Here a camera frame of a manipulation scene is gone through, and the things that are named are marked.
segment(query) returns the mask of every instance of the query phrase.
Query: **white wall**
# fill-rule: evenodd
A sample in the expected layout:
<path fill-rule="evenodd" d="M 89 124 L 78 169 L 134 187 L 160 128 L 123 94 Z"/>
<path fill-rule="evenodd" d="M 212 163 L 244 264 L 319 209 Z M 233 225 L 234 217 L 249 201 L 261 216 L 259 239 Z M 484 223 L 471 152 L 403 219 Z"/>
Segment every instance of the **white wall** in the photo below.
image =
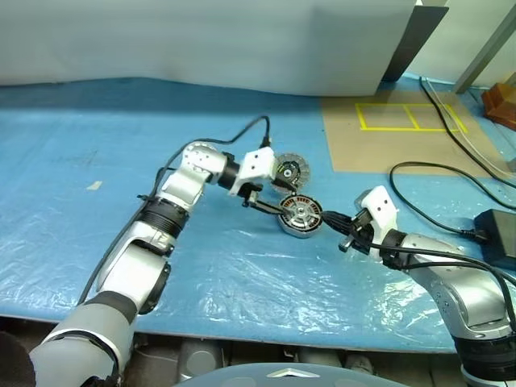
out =
<path fill-rule="evenodd" d="M 514 0 L 449 0 L 450 7 L 421 52 L 410 73 L 455 82 L 481 50 Z M 516 36 L 493 58 L 474 85 L 492 86 L 516 71 Z"/>
<path fill-rule="evenodd" d="M 0 0 L 0 85 L 158 77 L 372 95 L 414 0 Z"/>

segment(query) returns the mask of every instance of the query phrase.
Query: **orange object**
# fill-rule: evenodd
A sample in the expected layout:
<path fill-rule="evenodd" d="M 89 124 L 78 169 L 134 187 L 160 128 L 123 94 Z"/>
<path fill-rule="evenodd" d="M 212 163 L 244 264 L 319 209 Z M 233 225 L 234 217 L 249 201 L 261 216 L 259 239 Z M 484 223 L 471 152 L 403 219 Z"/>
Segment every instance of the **orange object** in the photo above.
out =
<path fill-rule="evenodd" d="M 516 131 L 516 88 L 497 83 L 482 94 L 485 116 Z"/>

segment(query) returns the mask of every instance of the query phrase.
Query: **yellow tape rectangle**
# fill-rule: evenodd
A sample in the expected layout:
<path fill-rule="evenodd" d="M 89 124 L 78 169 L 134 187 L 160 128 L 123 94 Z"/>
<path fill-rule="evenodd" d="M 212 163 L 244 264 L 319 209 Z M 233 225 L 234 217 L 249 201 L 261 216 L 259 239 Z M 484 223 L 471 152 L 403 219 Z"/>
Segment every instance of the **yellow tape rectangle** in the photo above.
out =
<path fill-rule="evenodd" d="M 361 106 L 402 106 L 403 110 L 406 112 L 409 120 L 412 122 L 414 127 L 368 127 L 365 122 L 364 112 L 360 108 Z M 433 106 L 431 103 L 356 103 L 356 113 L 358 115 L 358 119 L 360 120 L 360 129 L 362 131 L 446 131 L 444 128 L 434 128 L 434 127 L 420 127 L 418 124 L 418 120 L 414 116 L 414 114 L 410 111 L 411 106 Z M 445 104 L 443 107 L 449 112 L 450 116 L 454 118 L 457 122 L 460 130 L 463 133 L 468 133 L 468 129 L 462 123 L 457 113 L 453 110 L 453 108 Z"/>

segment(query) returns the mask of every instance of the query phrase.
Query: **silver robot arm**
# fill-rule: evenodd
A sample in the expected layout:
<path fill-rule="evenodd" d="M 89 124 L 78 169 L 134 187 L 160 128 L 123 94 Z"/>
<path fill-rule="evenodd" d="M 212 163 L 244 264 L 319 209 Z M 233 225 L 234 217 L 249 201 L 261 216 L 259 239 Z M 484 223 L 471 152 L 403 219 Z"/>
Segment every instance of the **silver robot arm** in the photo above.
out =
<path fill-rule="evenodd" d="M 80 304 L 31 352 L 38 387 L 119 383 L 131 354 L 135 318 L 154 309 L 170 273 L 167 258 L 205 183 L 218 184 L 245 206 L 276 214 L 261 202 L 256 181 L 276 181 L 269 147 L 249 152 L 242 164 L 206 143 L 192 143 L 181 166 L 148 201 L 114 246 L 98 275 L 97 293 Z"/>
<path fill-rule="evenodd" d="M 516 387 L 516 332 L 511 328 L 506 302 L 492 275 L 477 268 L 452 265 L 403 269 L 417 264 L 463 261 L 419 253 L 395 254 L 367 245 L 459 255 L 461 251 L 437 239 L 398 231 L 397 209 L 383 186 L 368 191 L 356 204 L 360 212 L 355 218 L 333 211 L 322 213 L 325 223 L 347 235 L 339 248 L 355 248 L 390 268 L 401 269 L 432 296 L 455 341 L 469 386 Z"/>

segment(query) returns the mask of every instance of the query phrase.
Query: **white paper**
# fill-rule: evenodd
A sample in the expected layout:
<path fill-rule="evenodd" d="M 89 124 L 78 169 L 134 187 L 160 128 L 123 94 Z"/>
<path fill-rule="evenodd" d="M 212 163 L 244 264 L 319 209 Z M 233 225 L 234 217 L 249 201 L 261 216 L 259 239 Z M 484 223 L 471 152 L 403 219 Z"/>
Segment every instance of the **white paper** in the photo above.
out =
<path fill-rule="evenodd" d="M 0 0 L 0 84 L 156 77 L 374 94 L 414 0 Z"/>

